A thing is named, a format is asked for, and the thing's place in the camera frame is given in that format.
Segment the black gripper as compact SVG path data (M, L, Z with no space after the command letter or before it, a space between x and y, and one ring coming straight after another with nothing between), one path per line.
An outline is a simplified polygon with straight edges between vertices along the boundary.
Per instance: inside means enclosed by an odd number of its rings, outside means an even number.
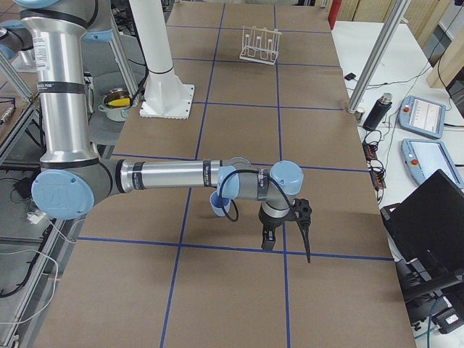
M263 225L262 228L262 250L273 250L276 244L276 228L283 225L289 208L276 209L271 207L268 202L263 202L258 212L258 218Z

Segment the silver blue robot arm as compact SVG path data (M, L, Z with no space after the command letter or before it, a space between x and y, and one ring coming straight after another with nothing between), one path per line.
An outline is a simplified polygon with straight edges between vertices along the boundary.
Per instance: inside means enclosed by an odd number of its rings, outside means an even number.
M213 187L223 212L236 199L261 204L262 248L271 250L276 229L286 221L308 240L311 208L300 199L304 175L290 161L259 169L248 160L131 162L103 160L91 148L81 41L110 27L108 1L21 1L20 16L30 32L45 123L46 153L32 185L37 207L52 218L72 220L109 196L133 190Z
M21 20L1 23L1 53L6 59L17 56L20 51L33 49L33 38Z

